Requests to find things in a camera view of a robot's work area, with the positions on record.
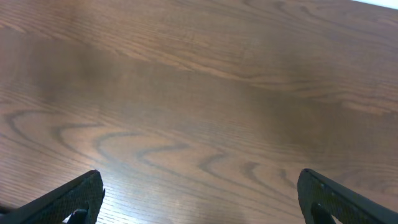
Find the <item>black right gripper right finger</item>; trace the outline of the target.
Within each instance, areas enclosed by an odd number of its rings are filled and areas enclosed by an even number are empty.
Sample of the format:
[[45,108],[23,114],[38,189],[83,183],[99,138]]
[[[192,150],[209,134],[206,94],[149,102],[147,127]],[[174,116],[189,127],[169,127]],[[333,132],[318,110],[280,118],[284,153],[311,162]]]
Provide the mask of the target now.
[[395,224],[397,212],[339,183],[303,169],[297,182],[298,201],[306,224]]

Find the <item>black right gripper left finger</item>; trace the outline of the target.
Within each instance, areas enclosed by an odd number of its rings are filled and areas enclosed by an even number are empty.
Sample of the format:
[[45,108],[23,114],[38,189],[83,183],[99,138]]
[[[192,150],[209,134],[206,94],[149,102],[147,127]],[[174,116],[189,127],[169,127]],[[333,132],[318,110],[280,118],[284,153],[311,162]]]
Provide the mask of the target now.
[[95,224],[105,196],[98,170],[90,170],[51,192],[1,215],[1,224]]

